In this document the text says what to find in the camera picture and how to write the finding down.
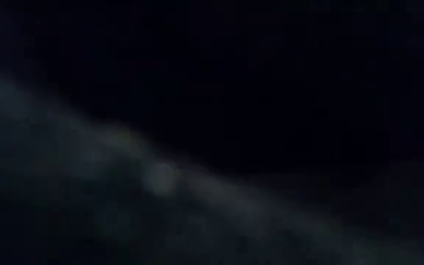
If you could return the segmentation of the dark green garment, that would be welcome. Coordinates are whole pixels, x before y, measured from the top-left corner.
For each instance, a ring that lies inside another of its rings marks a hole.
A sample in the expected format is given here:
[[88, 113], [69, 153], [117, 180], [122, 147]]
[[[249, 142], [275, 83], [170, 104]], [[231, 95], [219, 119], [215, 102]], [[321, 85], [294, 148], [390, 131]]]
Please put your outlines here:
[[0, 265], [424, 265], [424, 237], [169, 157], [0, 69]]

